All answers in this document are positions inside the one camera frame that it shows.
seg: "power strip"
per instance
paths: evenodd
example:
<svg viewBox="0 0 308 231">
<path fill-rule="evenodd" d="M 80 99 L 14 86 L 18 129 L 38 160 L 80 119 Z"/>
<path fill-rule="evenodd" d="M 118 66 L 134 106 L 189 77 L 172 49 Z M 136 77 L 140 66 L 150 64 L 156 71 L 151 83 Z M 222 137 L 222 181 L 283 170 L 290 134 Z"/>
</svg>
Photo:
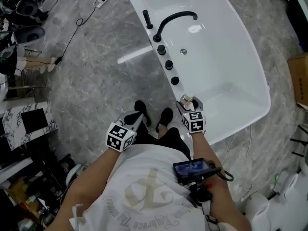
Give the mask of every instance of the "power strip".
<svg viewBox="0 0 308 231">
<path fill-rule="evenodd" d="M 99 0 L 97 1 L 98 4 L 96 4 L 96 8 L 102 7 L 102 5 L 106 2 L 106 0 Z"/>
</svg>

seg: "screen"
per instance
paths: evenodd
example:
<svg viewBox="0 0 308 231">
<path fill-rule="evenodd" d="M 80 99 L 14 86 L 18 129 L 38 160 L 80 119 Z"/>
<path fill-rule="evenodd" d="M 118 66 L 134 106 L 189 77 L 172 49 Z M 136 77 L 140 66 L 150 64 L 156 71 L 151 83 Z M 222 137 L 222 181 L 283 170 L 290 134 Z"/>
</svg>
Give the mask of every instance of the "screen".
<svg viewBox="0 0 308 231">
<path fill-rule="evenodd" d="M 175 166 L 176 172 L 181 176 L 198 175 L 207 169 L 209 169 L 209 166 L 204 160 Z"/>
<path fill-rule="evenodd" d="M 21 117 L 26 129 L 26 134 L 48 127 L 43 109 L 21 113 Z"/>
</svg>

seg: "marble countertop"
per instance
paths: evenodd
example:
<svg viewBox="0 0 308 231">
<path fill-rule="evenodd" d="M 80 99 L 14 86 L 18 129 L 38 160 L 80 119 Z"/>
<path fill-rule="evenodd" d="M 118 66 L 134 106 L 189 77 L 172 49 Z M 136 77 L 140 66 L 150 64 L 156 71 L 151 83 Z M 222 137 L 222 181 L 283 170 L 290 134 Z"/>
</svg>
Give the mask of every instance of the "marble countertop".
<svg viewBox="0 0 308 231">
<path fill-rule="evenodd" d="M 38 109 L 43 109 L 48 126 L 27 134 L 21 114 Z M 51 113 L 50 102 L 34 103 L 8 109 L 3 116 L 2 123 L 5 133 L 8 134 L 7 140 L 11 150 L 58 129 Z"/>
</svg>

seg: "drain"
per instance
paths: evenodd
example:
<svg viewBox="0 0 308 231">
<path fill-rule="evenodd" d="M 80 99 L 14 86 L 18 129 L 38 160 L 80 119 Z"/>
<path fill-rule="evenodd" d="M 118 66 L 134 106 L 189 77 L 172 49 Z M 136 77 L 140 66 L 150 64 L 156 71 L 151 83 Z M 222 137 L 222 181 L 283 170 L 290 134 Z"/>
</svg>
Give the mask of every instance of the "drain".
<svg viewBox="0 0 308 231">
<path fill-rule="evenodd" d="M 182 55 L 186 55 L 187 54 L 187 50 L 186 49 L 182 49 L 180 52 L 181 52 Z"/>
</svg>

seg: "cardboard box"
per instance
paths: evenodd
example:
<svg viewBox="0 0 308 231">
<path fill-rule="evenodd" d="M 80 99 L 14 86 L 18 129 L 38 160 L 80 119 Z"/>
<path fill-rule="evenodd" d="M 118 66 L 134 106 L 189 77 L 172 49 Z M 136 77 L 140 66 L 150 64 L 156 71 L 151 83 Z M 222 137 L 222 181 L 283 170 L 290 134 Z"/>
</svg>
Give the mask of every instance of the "cardboard box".
<svg viewBox="0 0 308 231">
<path fill-rule="evenodd" d="M 308 111 L 308 53 L 288 60 L 296 102 Z"/>
</svg>

